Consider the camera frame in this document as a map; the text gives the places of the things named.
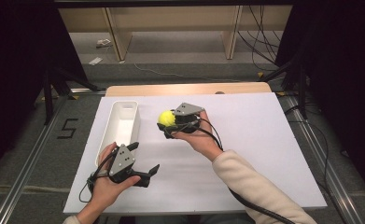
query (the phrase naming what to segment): wire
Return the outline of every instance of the wire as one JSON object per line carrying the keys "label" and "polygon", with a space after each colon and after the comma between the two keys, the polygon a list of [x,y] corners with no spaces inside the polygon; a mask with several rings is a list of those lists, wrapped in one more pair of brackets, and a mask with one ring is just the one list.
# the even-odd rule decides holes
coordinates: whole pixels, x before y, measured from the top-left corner
{"label": "wire", "polygon": [[[181,129],[177,130],[175,133],[169,133],[168,132],[168,127],[177,127],[177,126],[181,126],[181,125],[184,125],[181,127]],[[176,133],[179,133],[179,132],[182,132],[184,131],[185,129],[187,129],[189,126],[191,125],[191,122],[188,122],[188,123],[181,123],[181,124],[178,124],[178,125],[174,125],[174,126],[168,126],[166,128],[164,128],[164,132],[167,133],[168,135],[172,136],[173,134],[176,134]]]}
{"label": "wire", "polygon": [[278,35],[275,33],[275,31],[273,31],[273,34],[275,35],[275,37],[278,39],[278,41],[281,41],[281,38],[278,37]]}
{"label": "wire", "polygon": [[253,18],[254,18],[254,20],[255,20],[255,23],[258,25],[258,33],[257,33],[257,38],[256,39],[258,39],[258,36],[259,36],[259,33],[261,33],[262,35],[263,35],[263,40],[264,40],[264,42],[266,42],[266,49],[269,51],[269,54],[270,54],[270,57],[273,59],[273,61],[274,61],[274,58],[273,58],[273,55],[272,55],[272,53],[274,54],[274,56],[276,56],[276,54],[275,54],[275,52],[274,52],[274,50],[273,50],[273,48],[272,48],[272,46],[270,45],[270,42],[269,42],[269,40],[267,39],[267,37],[266,37],[266,35],[265,35],[265,33],[264,33],[264,29],[263,29],[263,16],[264,16],[264,6],[260,6],[260,22],[258,22],[258,20],[257,20],[257,18],[256,18],[256,16],[255,16],[255,14],[254,14],[254,12],[253,12],[253,10],[252,10],[252,7],[251,6],[249,6],[249,10],[251,11],[251,13],[252,13],[252,16],[253,16]]}
{"label": "wire", "polygon": [[333,206],[336,208],[337,213],[339,214],[339,217],[342,219],[342,222],[345,224],[346,221],[344,219],[344,216],[342,215],[342,212],[340,211],[339,207],[337,206],[336,202],[334,201],[333,197],[331,196],[329,187],[328,187],[328,179],[327,179],[327,175],[328,175],[328,164],[329,164],[329,145],[328,145],[328,141],[326,138],[326,135],[314,124],[309,123],[308,121],[305,120],[289,120],[289,123],[303,123],[308,125],[309,127],[314,127],[316,128],[322,135],[322,137],[324,138],[324,142],[325,142],[325,166],[324,166],[324,183],[325,185],[320,184],[317,180],[316,183],[323,189],[325,190],[325,192],[328,194],[328,196],[330,197],[331,202],[333,203]]}
{"label": "wire", "polygon": [[236,192],[234,192],[232,189],[229,189],[229,191],[232,193],[232,195],[234,196],[235,199],[237,199],[238,202],[240,202],[241,204],[243,204],[244,206],[251,208],[255,211],[258,211],[266,216],[272,217],[274,219],[277,219],[278,221],[281,221],[282,223],[287,223],[287,224],[293,224],[294,222],[292,222],[291,220],[282,217],[272,211],[269,211],[263,207],[257,206],[254,203],[250,203],[249,201],[245,200],[243,197],[241,197],[239,194],[237,194]]}
{"label": "wire", "polygon": [[[249,31],[246,31],[253,39],[257,39],[255,36],[253,36],[251,33],[249,33]],[[272,47],[275,47],[275,48],[279,48],[278,46],[274,45],[274,44],[270,44],[270,43],[266,43],[264,41],[261,41],[259,39],[257,39],[258,42],[260,42],[261,44],[264,44],[264,45],[269,45],[269,46],[272,46]]]}
{"label": "wire", "polygon": [[227,78],[210,78],[210,77],[189,77],[189,76],[182,76],[179,74],[174,74],[174,73],[160,73],[160,72],[156,72],[154,70],[151,69],[147,69],[147,68],[140,68],[138,67],[138,65],[136,65],[136,63],[133,64],[137,69],[141,70],[141,71],[148,71],[157,75],[161,75],[161,76],[174,76],[174,77],[184,77],[184,78],[201,78],[201,79],[206,79],[206,80],[211,80],[211,81],[231,81],[231,82],[243,82],[242,80],[237,80],[237,79],[227,79]]}
{"label": "wire", "polygon": [[98,173],[100,173],[101,169],[103,168],[103,166],[106,164],[106,162],[111,159],[113,156],[115,156],[115,154],[117,154],[118,151],[115,150],[115,151],[112,151],[109,155],[107,155],[105,157],[105,159],[100,163],[100,165],[98,166],[97,170],[94,172],[93,175],[91,175],[88,180],[86,181],[86,184],[83,186],[82,190],[80,191],[79,193],[79,200],[82,202],[82,203],[88,203],[90,200],[88,201],[83,201],[81,200],[81,194],[83,192],[83,190],[86,188],[86,187],[89,187],[90,189],[90,186],[89,186],[89,183],[92,182],[92,184],[94,184],[95,180],[98,178],[98,177],[104,177],[104,176],[98,176]]}
{"label": "wire", "polygon": [[252,52],[255,51],[255,53],[259,54],[260,57],[264,58],[265,60],[267,60],[269,63],[274,63],[274,61],[272,59],[269,59],[268,57],[266,57],[264,54],[262,54],[260,51],[258,51],[257,49],[255,49],[254,46],[252,46],[251,44],[248,43],[248,41],[246,41],[243,36],[240,34],[240,32],[238,31],[237,34],[243,39],[244,43],[246,43],[247,46],[249,46],[252,49]]}
{"label": "wire", "polygon": [[203,120],[203,121],[207,122],[212,127],[212,129],[214,129],[214,132],[217,134],[217,137],[218,137],[218,140],[219,140],[220,148],[223,150],[222,141],[220,141],[220,137],[219,137],[217,129],[215,129],[215,127],[208,120],[202,119],[202,118],[200,118],[200,120]]}
{"label": "wire", "polygon": [[223,151],[223,147],[222,147],[222,145],[219,143],[219,141],[216,139],[216,137],[215,137],[213,134],[211,134],[209,131],[204,130],[204,129],[202,129],[202,128],[195,127],[195,129],[196,129],[196,130],[199,130],[199,131],[201,131],[201,132],[203,132],[203,133],[206,133],[206,134],[208,134],[210,137],[212,137],[212,138],[214,139],[214,141],[217,143],[218,147],[219,147],[219,148]]}
{"label": "wire", "polygon": [[293,106],[293,107],[291,107],[290,109],[288,109],[288,110],[284,111],[284,114],[286,115],[286,114],[288,114],[289,112],[291,112],[291,111],[293,111],[293,110],[295,110],[295,109],[299,109],[299,106],[298,106],[298,105],[294,105],[294,106]]}

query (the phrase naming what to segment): black cable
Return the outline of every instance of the black cable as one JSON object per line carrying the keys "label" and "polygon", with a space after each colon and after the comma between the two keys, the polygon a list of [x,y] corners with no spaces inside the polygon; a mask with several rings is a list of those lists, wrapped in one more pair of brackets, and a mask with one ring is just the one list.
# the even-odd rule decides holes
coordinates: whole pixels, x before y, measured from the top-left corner
{"label": "black cable", "polygon": [[[256,43],[257,43],[257,40],[258,40],[258,36],[259,36],[259,31],[257,32],[257,37],[255,38],[253,48],[255,48],[255,46],[256,46]],[[252,62],[255,64],[255,61],[254,61],[254,52],[253,51],[251,53],[251,57],[252,57]]]}
{"label": "black cable", "polygon": [[325,141],[325,166],[324,166],[324,183],[325,185],[320,184],[317,180],[316,183],[323,189],[325,190],[325,192],[328,194],[328,196],[330,197],[331,202],[333,203],[333,206],[336,208],[336,212],[339,214],[339,217],[342,219],[342,222],[345,224],[346,221],[344,219],[344,216],[342,215],[342,212],[340,211],[339,207],[337,206],[337,203],[334,201],[333,197],[331,196],[329,187],[328,187],[328,179],[327,179],[327,175],[328,175],[328,161],[329,161],[329,146],[328,146],[328,141],[326,138],[326,135],[314,124],[309,123],[307,121],[299,121],[299,120],[289,120],[289,123],[303,123],[308,125],[309,127],[314,127],[316,128],[322,135],[322,137],[324,138]]}
{"label": "black cable", "polygon": [[89,177],[89,179],[87,180],[87,182],[86,182],[86,184],[83,186],[83,188],[82,188],[82,190],[80,191],[80,193],[79,193],[79,200],[82,202],[82,203],[88,203],[88,202],[86,202],[86,201],[83,201],[83,200],[81,200],[81,194],[82,194],[82,192],[83,192],[83,190],[89,185],[89,182],[91,182],[92,181],[92,183],[91,184],[94,184],[94,182],[95,182],[95,180],[98,178],[98,173],[100,173],[100,171],[101,171],[101,169],[103,168],[103,166],[105,165],[105,163],[109,160],[109,159],[111,159],[113,156],[115,156],[115,154],[117,154],[117,151],[112,151],[109,155],[107,155],[106,157],[105,157],[105,159],[100,163],[100,165],[98,166],[98,168],[97,168],[97,170],[94,172],[94,174],[93,175],[91,175],[90,177]]}
{"label": "black cable", "polygon": [[275,33],[275,31],[273,31],[273,34],[275,35],[275,37],[278,39],[278,41],[281,41],[281,38],[278,37],[278,35]]}
{"label": "black cable", "polygon": [[260,51],[258,51],[257,49],[255,49],[251,44],[248,43],[248,41],[246,41],[243,36],[240,34],[240,32],[238,31],[237,34],[243,39],[244,43],[246,43],[247,46],[249,46],[252,51],[255,51],[255,53],[259,54],[260,57],[264,58],[265,60],[269,61],[270,63],[274,63],[274,61],[272,61],[272,59],[269,59],[268,57],[266,57],[264,54],[262,54]]}
{"label": "black cable", "polygon": [[212,125],[212,123],[210,123],[208,120],[202,119],[202,118],[200,118],[200,120],[203,120],[203,121],[207,122],[212,127],[212,129],[214,129],[214,132],[217,134],[217,137],[218,137],[218,140],[219,140],[219,143],[220,143],[220,148],[223,151],[223,145],[222,145],[222,142],[220,141],[220,137],[219,137],[219,134],[217,132],[217,129],[215,129],[215,127]]}
{"label": "black cable", "polygon": [[239,194],[237,194],[236,192],[234,192],[232,189],[229,189],[229,191],[232,193],[232,195],[234,196],[235,199],[237,199],[238,202],[240,202],[241,204],[243,204],[245,207],[251,208],[257,212],[260,212],[268,217],[272,217],[274,219],[277,219],[278,221],[282,222],[282,223],[287,223],[287,224],[294,224],[294,222],[292,222],[291,220],[282,217],[272,211],[269,211],[263,207],[257,206],[254,203],[250,203],[249,201],[245,200],[243,197],[241,197]]}
{"label": "black cable", "polygon": [[198,130],[198,131],[200,131],[200,132],[206,133],[210,137],[212,137],[214,139],[214,141],[217,143],[218,147],[223,151],[223,148],[222,148],[221,144],[219,143],[219,141],[216,139],[216,137],[213,134],[211,134],[209,131],[204,130],[202,128],[195,127],[195,129]]}
{"label": "black cable", "polygon": [[[253,39],[256,39],[256,37],[255,36],[253,36],[251,33],[249,33],[249,31],[246,31],[248,34],[249,34],[249,36],[251,36]],[[270,45],[270,46],[272,46],[272,47],[275,47],[275,48],[279,48],[278,46],[276,46],[276,45],[274,45],[274,44],[270,44],[270,43],[266,43],[266,42],[263,42],[263,41],[261,41],[261,40],[259,40],[259,39],[257,39],[257,41],[258,42],[260,42],[261,44],[264,44],[264,45]]]}
{"label": "black cable", "polygon": [[[263,31],[263,12],[264,12],[264,7],[263,6],[260,6],[260,23],[258,22],[258,20],[257,20],[257,18],[256,18],[256,16],[255,16],[255,14],[254,14],[254,12],[253,12],[253,10],[252,10],[252,7],[251,6],[249,6],[249,10],[251,11],[251,13],[252,13],[252,16],[253,16],[253,18],[254,18],[254,20],[255,20],[255,23],[257,24],[257,26],[258,26],[258,33],[257,33],[257,37],[256,37],[256,39],[258,39],[258,37],[259,37],[259,33],[262,33],[262,35],[263,35],[263,40],[267,43],[266,44],[266,49],[269,51],[269,49],[267,48],[267,46],[268,46],[268,44],[270,44],[270,42],[269,42],[269,40],[267,39],[267,37],[266,37],[266,35],[264,34],[264,31]],[[272,50],[272,52],[273,52],[273,54],[276,56],[276,54],[275,54],[275,52],[274,52],[274,50],[273,50],[273,48],[271,47],[271,46],[269,46],[270,47],[270,49]],[[270,54],[270,57],[273,59],[273,61],[274,61],[274,58],[273,58],[273,55],[272,55],[272,53],[269,51],[269,54]]]}
{"label": "black cable", "polygon": [[[174,134],[179,133],[179,132],[182,132],[182,131],[184,131],[185,129],[187,129],[187,128],[191,125],[191,122],[189,122],[189,123],[182,123],[182,124],[178,124],[178,125],[185,125],[185,126],[183,126],[181,129],[179,129],[178,131],[176,131]],[[168,134],[168,135],[172,136],[172,134],[168,132],[168,129],[166,129],[166,128],[165,128],[163,131],[164,131],[166,134]]]}
{"label": "black cable", "polygon": [[293,106],[293,107],[291,107],[290,109],[288,109],[288,110],[284,111],[284,114],[286,115],[286,114],[288,114],[289,112],[291,112],[291,111],[293,111],[293,110],[295,110],[295,109],[299,109],[299,106],[298,106],[298,105],[294,105],[294,106]]}

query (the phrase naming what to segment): tape mark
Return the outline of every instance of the tape mark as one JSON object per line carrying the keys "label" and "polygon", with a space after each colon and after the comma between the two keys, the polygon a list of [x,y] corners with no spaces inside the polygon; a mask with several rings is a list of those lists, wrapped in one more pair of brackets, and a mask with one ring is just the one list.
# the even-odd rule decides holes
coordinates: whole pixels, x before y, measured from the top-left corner
{"label": "tape mark", "polygon": [[77,129],[76,128],[66,128],[66,124],[69,121],[78,121],[78,119],[66,119],[65,122],[63,123],[63,128],[61,129],[61,131],[70,131],[71,133],[69,134],[69,136],[58,136],[57,139],[68,139],[68,138],[74,137],[74,133]]}

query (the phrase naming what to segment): box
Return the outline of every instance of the box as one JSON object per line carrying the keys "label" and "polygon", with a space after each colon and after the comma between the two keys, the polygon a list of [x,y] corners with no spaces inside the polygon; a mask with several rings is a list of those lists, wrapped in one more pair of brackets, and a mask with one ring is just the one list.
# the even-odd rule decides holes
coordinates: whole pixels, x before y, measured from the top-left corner
{"label": "box", "polygon": [[112,105],[104,136],[98,148],[95,165],[99,165],[98,156],[109,144],[116,142],[118,146],[121,144],[128,146],[137,142],[140,123],[137,102],[115,102]]}

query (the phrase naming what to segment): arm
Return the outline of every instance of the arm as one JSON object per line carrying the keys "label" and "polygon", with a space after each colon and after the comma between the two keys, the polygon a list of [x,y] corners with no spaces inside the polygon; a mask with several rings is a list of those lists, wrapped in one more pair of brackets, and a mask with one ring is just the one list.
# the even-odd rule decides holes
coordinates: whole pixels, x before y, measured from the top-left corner
{"label": "arm", "polygon": [[[116,147],[116,143],[107,146],[100,155],[100,161],[103,161],[107,155]],[[127,188],[134,185],[140,180],[140,177],[132,176],[120,184],[112,182],[108,177],[101,177],[95,181],[94,190],[91,200],[86,206],[74,217],[68,217],[63,224],[89,224],[93,223],[106,208],[112,205],[119,195]]]}
{"label": "arm", "polygon": [[[205,111],[200,113],[200,118],[209,121]],[[201,128],[212,132],[211,126],[206,122],[201,122]],[[245,200],[296,223],[316,223],[270,180],[256,172],[244,158],[233,151],[223,152],[206,133],[179,132],[173,133],[173,136],[187,141],[194,150],[213,162],[214,171],[219,178]],[[275,219],[250,208],[246,208],[246,211],[256,223],[276,223]]]}
{"label": "arm", "polygon": [[[213,161],[213,168],[230,189],[247,201],[286,217],[294,223],[316,223],[298,204],[269,179],[256,172],[234,151],[225,151],[219,155]],[[250,208],[246,208],[246,211],[257,223],[275,223],[273,218]]]}

